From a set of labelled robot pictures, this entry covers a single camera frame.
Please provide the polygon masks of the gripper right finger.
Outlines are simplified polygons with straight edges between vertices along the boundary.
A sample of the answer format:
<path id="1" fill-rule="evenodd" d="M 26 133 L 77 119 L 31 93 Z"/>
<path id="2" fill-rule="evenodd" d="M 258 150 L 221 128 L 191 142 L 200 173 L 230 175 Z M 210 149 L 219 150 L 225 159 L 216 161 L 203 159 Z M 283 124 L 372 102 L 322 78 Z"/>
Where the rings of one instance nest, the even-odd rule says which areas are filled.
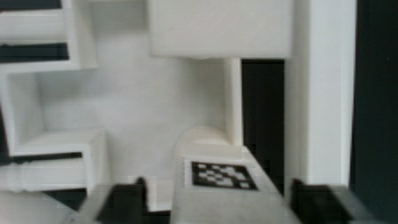
<path id="1" fill-rule="evenodd" d="M 303 224 L 381 224 L 345 186 L 313 185 L 296 179 L 290 207 Z"/>

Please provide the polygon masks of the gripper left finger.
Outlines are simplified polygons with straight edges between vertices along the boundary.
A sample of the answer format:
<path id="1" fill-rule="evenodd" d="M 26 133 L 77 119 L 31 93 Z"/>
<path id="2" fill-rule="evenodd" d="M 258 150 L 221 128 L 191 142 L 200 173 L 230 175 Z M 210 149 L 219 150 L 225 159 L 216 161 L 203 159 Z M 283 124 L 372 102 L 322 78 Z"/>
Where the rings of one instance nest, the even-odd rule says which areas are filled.
<path id="1" fill-rule="evenodd" d="M 77 224 L 145 224 L 146 180 L 100 185 L 77 215 Z"/>

